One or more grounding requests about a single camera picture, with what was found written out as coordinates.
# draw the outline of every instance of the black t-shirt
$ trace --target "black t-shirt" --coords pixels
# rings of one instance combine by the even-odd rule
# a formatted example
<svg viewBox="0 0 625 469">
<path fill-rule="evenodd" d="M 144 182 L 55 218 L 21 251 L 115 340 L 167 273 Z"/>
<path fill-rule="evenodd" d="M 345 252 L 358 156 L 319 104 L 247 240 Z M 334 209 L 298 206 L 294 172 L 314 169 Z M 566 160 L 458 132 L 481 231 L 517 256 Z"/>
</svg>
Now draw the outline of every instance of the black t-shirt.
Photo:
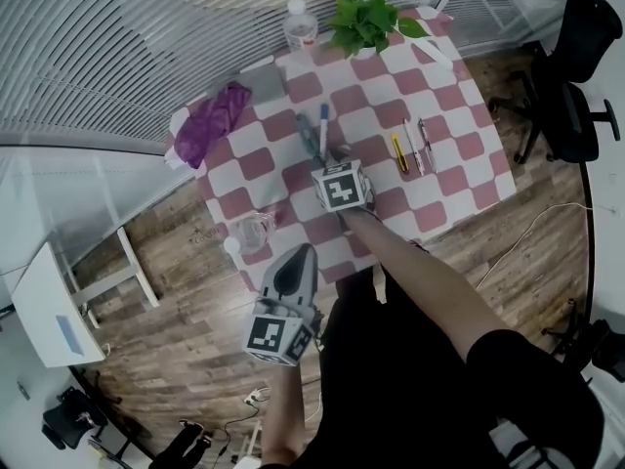
<svg viewBox="0 0 625 469">
<path fill-rule="evenodd" d="M 604 420 L 579 373 L 512 330 L 482 336 L 464 363 L 387 280 L 387 304 L 367 287 L 335 304 L 321 353 L 323 417 L 292 468 L 508 467 L 488 434 L 497 417 L 577 469 L 593 467 Z"/>
</svg>

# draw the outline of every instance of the white plant pot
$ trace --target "white plant pot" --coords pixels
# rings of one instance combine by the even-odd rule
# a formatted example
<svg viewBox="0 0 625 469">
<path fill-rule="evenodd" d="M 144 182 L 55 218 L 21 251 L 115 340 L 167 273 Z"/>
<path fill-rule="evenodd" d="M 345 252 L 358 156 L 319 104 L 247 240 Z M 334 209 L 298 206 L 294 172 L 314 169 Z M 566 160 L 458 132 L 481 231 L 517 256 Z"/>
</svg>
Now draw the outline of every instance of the white plant pot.
<svg viewBox="0 0 625 469">
<path fill-rule="evenodd" d="M 364 47 L 354 56 L 354 59 L 371 59 L 375 56 L 375 47 Z"/>
</svg>

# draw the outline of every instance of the transparent container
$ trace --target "transparent container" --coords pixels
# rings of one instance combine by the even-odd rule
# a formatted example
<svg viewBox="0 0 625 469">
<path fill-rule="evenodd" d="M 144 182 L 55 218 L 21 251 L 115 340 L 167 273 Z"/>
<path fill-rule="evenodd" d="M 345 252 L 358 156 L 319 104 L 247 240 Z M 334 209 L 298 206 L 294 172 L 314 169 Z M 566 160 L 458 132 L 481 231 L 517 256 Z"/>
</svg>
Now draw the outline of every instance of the transparent container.
<svg viewBox="0 0 625 469">
<path fill-rule="evenodd" d="M 314 45 L 318 31 L 316 17 L 306 12 L 304 0 L 289 0 L 289 17 L 284 22 L 284 34 L 292 52 Z"/>
<path fill-rule="evenodd" d="M 258 252 L 275 232 L 275 219 L 271 214 L 256 212 L 230 227 L 230 236 L 224 249 L 230 255 L 249 255 Z"/>
</svg>

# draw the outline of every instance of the wooden floor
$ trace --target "wooden floor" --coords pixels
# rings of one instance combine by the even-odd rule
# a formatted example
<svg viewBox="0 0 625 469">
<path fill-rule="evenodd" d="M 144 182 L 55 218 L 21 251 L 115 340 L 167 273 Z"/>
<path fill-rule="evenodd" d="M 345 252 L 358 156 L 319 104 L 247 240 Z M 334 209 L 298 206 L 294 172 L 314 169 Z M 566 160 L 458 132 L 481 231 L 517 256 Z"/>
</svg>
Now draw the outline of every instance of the wooden floor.
<svg viewBox="0 0 625 469">
<path fill-rule="evenodd" d="M 520 86 L 513 87 L 508 77 L 515 69 L 528 69 L 530 60 L 527 52 L 512 51 L 467 64 L 485 98 L 515 92 L 520 100 Z M 542 141 L 525 166 L 512 163 L 528 125 L 503 110 L 496 116 L 519 192 L 425 245 L 473 284 L 549 205 L 584 203 L 579 168 L 547 162 Z M 111 354 L 97 369 L 104 389 L 123 398 L 123 410 L 152 432 L 146 444 L 160 451 L 177 434 L 180 417 L 219 427 L 253 413 L 243 399 L 254 388 L 268 385 L 271 367 L 240 351 L 240 324 L 253 297 L 222 251 L 195 183 L 142 213 L 126 230 L 161 307 L 145 312 L 144 295 L 134 280 L 105 294 L 96 306 L 102 328 L 95 335 L 101 344 L 110 344 Z M 104 277 L 118 269 L 123 258 L 116 236 L 106 240 L 76 267 L 79 282 Z M 553 343 L 540 331 L 569 311 L 569 298 L 583 300 L 587 259 L 585 212 L 557 208 L 541 218 L 480 293 L 512 328 L 549 349 Z M 328 315 L 333 301 L 333 289 L 327 288 L 317 304 Z M 318 377 L 313 347 L 303 360 L 303 374 L 305 382 Z M 304 389 L 310 415 L 317 408 L 319 383 Z M 318 420 L 319 415 L 307 425 L 310 436 Z M 234 450 L 250 422 L 229 428 Z M 209 450 L 203 463 L 210 467 L 217 451 Z"/>
</svg>

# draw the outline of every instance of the person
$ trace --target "person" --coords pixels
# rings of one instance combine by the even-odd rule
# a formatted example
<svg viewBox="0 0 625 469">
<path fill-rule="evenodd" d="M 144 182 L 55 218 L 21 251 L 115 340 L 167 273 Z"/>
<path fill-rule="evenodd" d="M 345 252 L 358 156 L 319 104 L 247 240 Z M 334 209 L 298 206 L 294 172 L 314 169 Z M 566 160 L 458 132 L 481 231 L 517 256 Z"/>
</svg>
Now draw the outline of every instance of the person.
<svg viewBox="0 0 625 469">
<path fill-rule="evenodd" d="M 372 269 L 336 283 L 321 337 L 318 431 L 304 449 L 300 368 L 276 365 L 264 468 L 511 467 L 490 436 L 498 418 L 545 460 L 563 460 L 544 467 L 593 467 L 604 418 L 581 375 L 510 329 L 464 277 L 375 216 L 341 214 L 382 265 L 387 301 L 376 300 Z"/>
<path fill-rule="evenodd" d="M 165 451 L 154 458 L 149 469 L 193 469 L 211 447 L 211 438 L 201 424 L 185 419 L 179 422 L 183 430 Z"/>
</svg>

